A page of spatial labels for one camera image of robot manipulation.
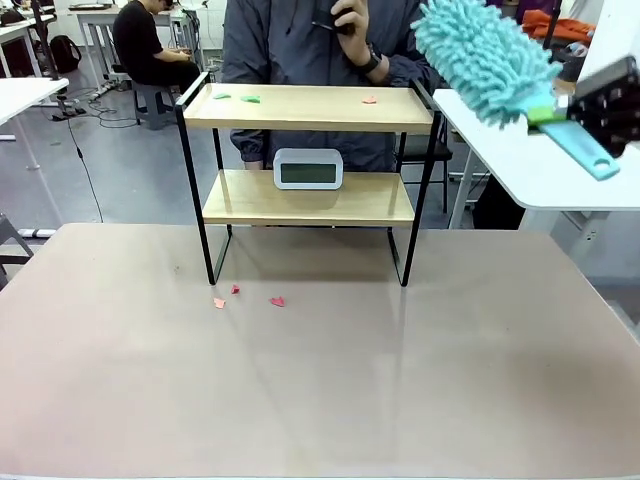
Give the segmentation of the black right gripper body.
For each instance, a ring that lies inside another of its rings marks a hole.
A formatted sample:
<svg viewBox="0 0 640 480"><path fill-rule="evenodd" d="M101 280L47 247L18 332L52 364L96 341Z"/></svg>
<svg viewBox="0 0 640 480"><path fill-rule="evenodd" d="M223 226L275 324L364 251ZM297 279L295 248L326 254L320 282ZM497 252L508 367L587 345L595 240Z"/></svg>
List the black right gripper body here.
<svg viewBox="0 0 640 480"><path fill-rule="evenodd" d="M578 122L611 155L640 142L640 68L622 57L577 82L569 119Z"/></svg>

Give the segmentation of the teal microfiber duster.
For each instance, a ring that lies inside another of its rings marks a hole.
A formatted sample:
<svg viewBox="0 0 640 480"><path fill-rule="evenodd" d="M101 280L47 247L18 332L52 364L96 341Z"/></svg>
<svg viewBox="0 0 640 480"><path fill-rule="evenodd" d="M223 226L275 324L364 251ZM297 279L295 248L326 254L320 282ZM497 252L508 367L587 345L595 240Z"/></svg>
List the teal microfiber duster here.
<svg viewBox="0 0 640 480"><path fill-rule="evenodd" d="M520 119L558 145L595 180L615 176L614 158L578 122L528 124L528 109L560 96L551 53L484 0L426 0L412 23L418 51L475 113L504 128Z"/></svg>

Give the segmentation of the white digital alarm clock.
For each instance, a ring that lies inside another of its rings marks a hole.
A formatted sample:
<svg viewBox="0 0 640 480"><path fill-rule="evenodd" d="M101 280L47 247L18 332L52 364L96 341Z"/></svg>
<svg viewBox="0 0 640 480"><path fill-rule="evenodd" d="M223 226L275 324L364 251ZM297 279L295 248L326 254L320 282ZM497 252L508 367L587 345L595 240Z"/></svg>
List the white digital alarm clock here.
<svg viewBox="0 0 640 480"><path fill-rule="evenodd" d="M338 190L344 162L335 149L282 148L273 159L274 184L280 190Z"/></svg>

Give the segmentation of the person's left forearm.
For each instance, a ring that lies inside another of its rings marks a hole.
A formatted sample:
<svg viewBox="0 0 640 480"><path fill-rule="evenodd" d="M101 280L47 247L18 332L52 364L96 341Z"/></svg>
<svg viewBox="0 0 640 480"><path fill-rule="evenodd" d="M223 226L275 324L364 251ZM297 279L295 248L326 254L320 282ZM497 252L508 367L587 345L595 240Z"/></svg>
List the person's left forearm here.
<svg viewBox="0 0 640 480"><path fill-rule="evenodd" d="M405 88L415 81L429 89L437 74L423 55L410 50L406 55L382 55L377 67L367 77L374 85Z"/></svg>

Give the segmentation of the two-tier wooden metal shelf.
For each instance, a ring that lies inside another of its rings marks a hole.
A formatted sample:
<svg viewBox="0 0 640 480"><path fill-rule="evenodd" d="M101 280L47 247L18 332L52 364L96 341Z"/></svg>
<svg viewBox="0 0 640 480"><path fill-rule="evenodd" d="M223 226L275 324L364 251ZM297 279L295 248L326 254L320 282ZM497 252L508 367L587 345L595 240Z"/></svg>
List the two-tier wooden metal shelf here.
<svg viewBox="0 0 640 480"><path fill-rule="evenodd" d="M214 100L219 93L232 98ZM261 103L240 100L249 95L260 96ZM371 96L376 104L362 103ZM224 226L226 241L233 226L254 225L383 228L399 283L408 285L443 118L420 83L412 82L408 88L225 84L212 83L201 74L178 99L176 117L209 284L217 283L228 247L221 246L218 257L211 257L207 225ZM189 141L191 127L210 130L215 143L222 129L426 134L430 140L415 203L410 202L398 171L347 173L336 191L299 190L289 195L275 186L269 171L225 168L220 151L215 153L218 175L202 201ZM404 258L393 241L396 227L411 231Z"/></svg>

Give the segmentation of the person's left hand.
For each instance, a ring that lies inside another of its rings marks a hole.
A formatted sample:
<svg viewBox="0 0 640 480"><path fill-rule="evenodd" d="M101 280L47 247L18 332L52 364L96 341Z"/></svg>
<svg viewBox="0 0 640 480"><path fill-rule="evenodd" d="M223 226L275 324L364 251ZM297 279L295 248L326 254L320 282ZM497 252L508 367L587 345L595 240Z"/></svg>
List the person's left hand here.
<svg viewBox="0 0 640 480"><path fill-rule="evenodd" d="M338 33L341 48L347 58L355 65L362 66L369 60L367 31L369 27L369 8L367 0L337 0L332 6L331 15L334 27L348 26L349 35Z"/></svg>

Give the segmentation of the dark storage crate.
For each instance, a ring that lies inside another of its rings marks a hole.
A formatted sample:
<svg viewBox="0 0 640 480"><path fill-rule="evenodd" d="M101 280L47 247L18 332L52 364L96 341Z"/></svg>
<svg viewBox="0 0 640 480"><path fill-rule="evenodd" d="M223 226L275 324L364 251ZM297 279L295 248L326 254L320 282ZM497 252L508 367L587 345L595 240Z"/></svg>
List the dark storage crate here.
<svg viewBox="0 0 640 480"><path fill-rule="evenodd" d="M572 50L569 47L564 49L555 49L553 51L552 58L554 61L559 62L562 65L562 70L558 74L558 79L576 83L584 65L588 49L586 47L580 47L577 50Z"/></svg>

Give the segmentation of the large white table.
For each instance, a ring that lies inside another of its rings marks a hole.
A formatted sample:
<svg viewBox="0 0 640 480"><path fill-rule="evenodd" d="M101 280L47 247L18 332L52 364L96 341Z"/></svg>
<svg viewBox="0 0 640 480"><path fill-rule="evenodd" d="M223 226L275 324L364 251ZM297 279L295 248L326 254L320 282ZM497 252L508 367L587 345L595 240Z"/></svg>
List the large white table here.
<svg viewBox="0 0 640 480"><path fill-rule="evenodd" d="M640 150L626 148L620 171L605 181L593 179L545 136L530 136L526 122L504 129L488 127L476 118L453 90L439 89L433 99L462 136L470 154L454 203L449 227L460 227L477 161L526 210L519 228L551 233L563 212L640 211Z"/></svg>

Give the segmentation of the orange cloth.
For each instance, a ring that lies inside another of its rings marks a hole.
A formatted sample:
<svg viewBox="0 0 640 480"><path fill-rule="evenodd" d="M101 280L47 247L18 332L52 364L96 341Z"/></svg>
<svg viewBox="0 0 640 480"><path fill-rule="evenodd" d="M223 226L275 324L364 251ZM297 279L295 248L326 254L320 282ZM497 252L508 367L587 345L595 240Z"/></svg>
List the orange cloth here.
<svg viewBox="0 0 640 480"><path fill-rule="evenodd" d="M551 25L552 17L542 10L527 10L523 15L522 30L531 38L543 40ZM582 42L589 46L595 33L595 26L570 18L559 18L553 39Z"/></svg>

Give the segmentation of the black pole stand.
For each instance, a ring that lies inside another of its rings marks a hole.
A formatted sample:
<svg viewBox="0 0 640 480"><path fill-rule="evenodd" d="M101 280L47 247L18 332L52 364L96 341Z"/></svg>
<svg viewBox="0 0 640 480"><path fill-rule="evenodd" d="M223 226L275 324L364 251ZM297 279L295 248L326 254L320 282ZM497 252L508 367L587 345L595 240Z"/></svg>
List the black pole stand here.
<svg viewBox="0 0 640 480"><path fill-rule="evenodd" d="M560 16L561 6L562 6L562 0L553 0L553 6L550 14L549 25L547 28L547 33L545 34L545 37L544 37L543 44L542 44L542 47L544 50L550 49L555 27L557 25L557 21Z"/></svg>

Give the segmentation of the black chair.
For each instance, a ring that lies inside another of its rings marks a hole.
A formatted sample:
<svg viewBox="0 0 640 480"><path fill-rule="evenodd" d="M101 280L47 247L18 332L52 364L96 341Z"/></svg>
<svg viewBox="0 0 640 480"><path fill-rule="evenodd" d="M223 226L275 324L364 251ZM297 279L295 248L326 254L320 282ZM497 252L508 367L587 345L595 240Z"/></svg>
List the black chair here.
<svg viewBox="0 0 640 480"><path fill-rule="evenodd" d="M424 163L426 157L429 136L425 135L408 135L402 133L397 137L396 156L401 156L400 167L405 165L420 165ZM442 213L448 213L448 188L449 188L449 169L448 162L453 158L453 153L448 148L448 134L443 129L437 136L434 147L434 162L442 163L442 178L439 180L431 180L431 183L439 184L442 189Z"/></svg>

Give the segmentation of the black wristwatch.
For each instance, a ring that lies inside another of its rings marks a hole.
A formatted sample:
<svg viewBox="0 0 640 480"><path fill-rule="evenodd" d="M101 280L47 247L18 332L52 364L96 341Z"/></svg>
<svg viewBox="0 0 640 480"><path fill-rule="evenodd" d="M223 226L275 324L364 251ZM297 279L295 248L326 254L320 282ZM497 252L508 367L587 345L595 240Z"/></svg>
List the black wristwatch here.
<svg viewBox="0 0 640 480"><path fill-rule="evenodd" d="M382 63L382 54L374 43L368 43L369 60L359 67L359 71L367 76L376 70Z"/></svg>

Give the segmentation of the person's grey jacket torso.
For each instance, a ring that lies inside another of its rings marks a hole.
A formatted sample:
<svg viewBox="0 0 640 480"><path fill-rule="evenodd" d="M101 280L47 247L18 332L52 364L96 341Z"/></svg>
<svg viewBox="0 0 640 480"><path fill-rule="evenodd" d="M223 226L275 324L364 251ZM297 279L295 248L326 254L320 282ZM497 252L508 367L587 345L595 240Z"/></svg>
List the person's grey jacket torso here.
<svg viewBox="0 0 640 480"><path fill-rule="evenodd" d="M343 52L331 21L337 0L227 0L224 22L223 83L374 85ZM367 0L367 44L382 55L417 50L411 24L420 18L420 0ZM394 170L395 133L232 130L232 144L246 169L270 166L281 148L329 148L340 152L345 170Z"/></svg>

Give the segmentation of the grey plastic stool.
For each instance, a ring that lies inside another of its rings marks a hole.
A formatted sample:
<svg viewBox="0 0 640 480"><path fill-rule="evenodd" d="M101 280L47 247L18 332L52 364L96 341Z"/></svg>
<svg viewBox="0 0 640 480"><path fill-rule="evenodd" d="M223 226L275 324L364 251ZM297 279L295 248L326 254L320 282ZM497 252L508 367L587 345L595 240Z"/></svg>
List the grey plastic stool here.
<svg viewBox="0 0 640 480"><path fill-rule="evenodd" d="M176 122L175 98L170 87L131 82L136 123L146 123L151 130L160 130Z"/></svg>

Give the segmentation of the seated person in black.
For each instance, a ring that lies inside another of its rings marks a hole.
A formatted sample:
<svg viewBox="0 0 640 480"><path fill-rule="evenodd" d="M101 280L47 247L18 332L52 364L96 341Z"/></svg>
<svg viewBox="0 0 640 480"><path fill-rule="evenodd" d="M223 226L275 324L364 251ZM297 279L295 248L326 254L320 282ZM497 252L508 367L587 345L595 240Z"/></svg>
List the seated person in black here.
<svg viewBox="0 0 640 480"><path fill-rule="evenodd" d="M133 81L178 86L184 93L199 77L200 69L189 50L162 46L154 20L173 5L174 0L130 0L120 9L112 33L120 64Z"/></svg>

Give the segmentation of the white background desk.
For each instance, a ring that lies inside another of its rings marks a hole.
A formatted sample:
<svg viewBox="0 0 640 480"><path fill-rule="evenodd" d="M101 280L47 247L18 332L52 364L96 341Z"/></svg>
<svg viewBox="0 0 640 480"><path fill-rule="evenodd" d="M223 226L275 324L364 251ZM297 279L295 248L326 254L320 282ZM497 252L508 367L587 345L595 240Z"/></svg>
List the white background desk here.
<svg viewBox="0 0 640 480"><path fill-rule="evenodd" d="M72 18L78 27L82 41L82 53L89 62L89 69L100 94L111 89L116 82L129 76L121 72L121 62L115 49L112 27L121 8L117 3L84 2L70 5L59 12Z"/></svg>

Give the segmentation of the black backpack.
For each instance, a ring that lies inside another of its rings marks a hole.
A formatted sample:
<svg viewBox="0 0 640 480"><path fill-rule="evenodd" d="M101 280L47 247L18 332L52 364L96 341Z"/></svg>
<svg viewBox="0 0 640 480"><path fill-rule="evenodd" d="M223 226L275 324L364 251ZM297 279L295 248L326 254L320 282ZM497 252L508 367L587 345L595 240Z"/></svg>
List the black backpack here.
<svg viewBox="0 0 640 480"><path fill-rule="evenodd" d="M78 69L82 54L68 36L55 36L51 39L49 46L58 73L67 74Z"/></svg>

